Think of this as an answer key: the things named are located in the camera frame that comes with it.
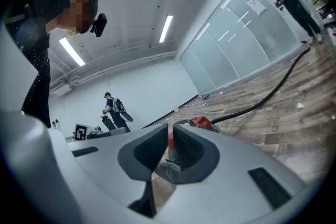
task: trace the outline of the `debris on floor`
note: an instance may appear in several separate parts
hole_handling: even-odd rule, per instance
[[[298,102],[298,110],[302,110],[304,108],[303,104],[301,104],[300,102]]]

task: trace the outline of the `baseboard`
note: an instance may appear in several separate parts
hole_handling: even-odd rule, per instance
[[[181,105],[179,106],[179,108],[185,106],[185,105],[188,104],[190,101],[192,101],[192,100],[194,100],[195,98],[197,98],[198,96],[199,96],[199,94],[198,94],[198,95],[195,95],[194,97],[192,97],[191,99],[189,99],[189,100],[186,101],[185,103],[181,104]],[[157,119],[157,120],[151,122],[150,124],[147,124],[145,127],[141,128],[141,129],[144,129],[144,128],[146,128],[146,127],[149,127],[149,126],[155,124],[156,122],[159,122],[160,120],[164,119],[165,117],[169,116],[169,115],[172,114],[172,113],[174,113],[174,110],[172,110],[171,112],[167,113],[166,115],[163,115],[161,118],[159,118],[159,119]]]

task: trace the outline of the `ceiling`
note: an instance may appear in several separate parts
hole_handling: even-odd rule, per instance
[[[92,73],[155,56],[173,57],[205,0],[98,0],[108,23],[96,38],[89,31],[69,40],[86,65],[79,67],[60,45],[66,31],[50,35],[51,86],[60,78],[84,79]],[[165,42],[158,43],[167,15],[173,15]]]

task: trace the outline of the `wooden floor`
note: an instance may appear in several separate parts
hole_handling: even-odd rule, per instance
[[[246,109],[264,98],[305,47],[265,71],[197,98],[160,123],[194,116],[210,120]],[[248,141],[284,163],[309,184],[327,171],[336,142],[336,51],[330,39],[314,44],[279,91],[260,109],[217,123],[221,131]],[[304,105],[298,111],[298,102]],[[160,188],[155,180],[154,189]]]

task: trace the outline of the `glass wall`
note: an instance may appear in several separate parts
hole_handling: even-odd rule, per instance
[[[222,0],[180,61],[203,94],[269,66],[298,45],[268,0]]]

